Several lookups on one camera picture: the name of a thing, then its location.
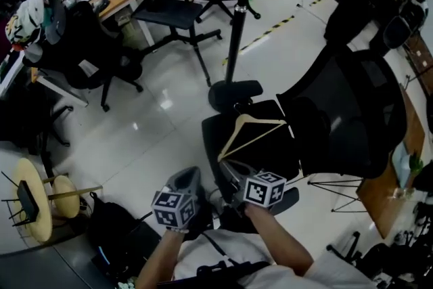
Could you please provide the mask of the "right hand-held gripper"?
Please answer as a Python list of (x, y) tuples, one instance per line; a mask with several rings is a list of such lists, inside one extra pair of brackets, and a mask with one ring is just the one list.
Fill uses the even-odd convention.
[(238, 208), (242, 203), (269, 208), (282, 200), (287, 182), (285, 177), (250, 167), (247, 171), (239, 171), (226, 160), (220, 161), (219, 166), (224, 178), (235, 188), (229, 203), (232, 208)]

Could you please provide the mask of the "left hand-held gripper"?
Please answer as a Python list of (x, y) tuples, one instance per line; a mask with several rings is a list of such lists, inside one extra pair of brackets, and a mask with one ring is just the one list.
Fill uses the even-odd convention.
[(200, 192), (200, 169), (192, 166), (172, 175), (152, 201), (157, 224), (186, 230), (196, 215)]

